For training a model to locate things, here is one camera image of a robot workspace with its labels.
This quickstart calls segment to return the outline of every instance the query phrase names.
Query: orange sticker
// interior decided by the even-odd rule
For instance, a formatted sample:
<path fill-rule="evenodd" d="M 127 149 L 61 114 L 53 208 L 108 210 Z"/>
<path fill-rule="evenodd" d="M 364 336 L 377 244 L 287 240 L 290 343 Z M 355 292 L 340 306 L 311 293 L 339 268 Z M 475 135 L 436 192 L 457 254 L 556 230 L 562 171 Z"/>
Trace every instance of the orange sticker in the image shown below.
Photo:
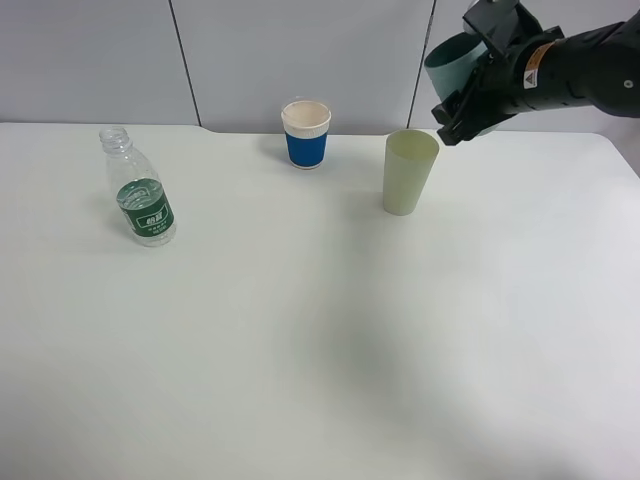
<path fill-rule="evenodd" d="M 538 86 L 538 69 L 540 68 L 542 57 L 544 57 L 544 54 L 553 47 L 554 43 L 555 42 L 551 42 L 541 45 L 536 48 L 531 57 L 529 57 L 527 66 L 524 69 L 524 76 L 522 78 L 522 84 L 525 90 L 536 88 Z"/>

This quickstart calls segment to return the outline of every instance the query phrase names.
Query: bottle neck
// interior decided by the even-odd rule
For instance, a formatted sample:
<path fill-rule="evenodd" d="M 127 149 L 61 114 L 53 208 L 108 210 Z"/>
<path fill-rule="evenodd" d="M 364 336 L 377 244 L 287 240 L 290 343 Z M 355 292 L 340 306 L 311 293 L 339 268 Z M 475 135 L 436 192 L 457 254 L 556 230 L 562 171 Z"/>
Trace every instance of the bottle neck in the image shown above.
<path fill-rule="evenodd" d="M 122 127 L 109 127 L 100 130 L 102 150 L 110 156 L 125 155 L 133 148 L 133 142 Z"/>

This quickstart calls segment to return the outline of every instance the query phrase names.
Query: clear plastic bottle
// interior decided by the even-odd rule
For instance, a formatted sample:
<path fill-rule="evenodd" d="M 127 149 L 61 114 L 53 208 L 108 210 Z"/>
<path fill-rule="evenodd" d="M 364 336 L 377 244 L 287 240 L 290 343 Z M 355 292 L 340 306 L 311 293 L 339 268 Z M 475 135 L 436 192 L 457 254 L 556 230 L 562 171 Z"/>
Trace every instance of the clear plastic bottle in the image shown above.
<path fill-rule="evenodd" d="M 160 177 L 151 162 L 133 147 L 127 131 L 109 127 L 100 131 L 107 154 L 107 177 L 138 242 L 159 247 L 176 234 L 176 223 Z"/>

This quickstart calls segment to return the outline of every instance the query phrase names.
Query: black robotic arm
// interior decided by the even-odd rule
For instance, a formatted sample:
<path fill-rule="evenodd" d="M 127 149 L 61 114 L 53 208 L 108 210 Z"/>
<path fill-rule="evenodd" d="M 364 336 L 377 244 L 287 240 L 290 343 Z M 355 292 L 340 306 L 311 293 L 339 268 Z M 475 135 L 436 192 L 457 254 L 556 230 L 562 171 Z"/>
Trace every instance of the black robotic arm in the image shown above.
<path fill-rule="evenodd" d="M 593 105 L 640 118 L 640 12 L 569 38 L 543 31 L 519 0 L 479 0 L 464 20 L 487 52 L 464 89 L 432 110 L 446 145 L 530 111 Z"/>

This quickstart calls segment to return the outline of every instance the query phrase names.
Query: paper cup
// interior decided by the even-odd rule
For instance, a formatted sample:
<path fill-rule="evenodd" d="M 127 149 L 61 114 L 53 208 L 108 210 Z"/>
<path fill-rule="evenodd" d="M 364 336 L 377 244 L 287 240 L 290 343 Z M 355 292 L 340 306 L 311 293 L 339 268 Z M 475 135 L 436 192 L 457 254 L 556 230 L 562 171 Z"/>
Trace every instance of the paper cup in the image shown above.
<path fill-rule="evenodd" d="M 399 130 L 387 138 L 382 197 L 393 215 L 412 213 L 422 193 L 440 144 L 420 130 Z"/>
<path fill-rule="evenodd" d="M 459 33 L 427 55 L 424 68 L 441 102 L 456 90 L 462 92 L 478 57 L 486 51 L 479 36 Z"/>
<path fill-rule="evenodd" d="M 320 165 L 330 122 L 329 108 L 314 100 L 296 100 L 282 109 L 289 158 L 294 166 L 312 169 Z"/>

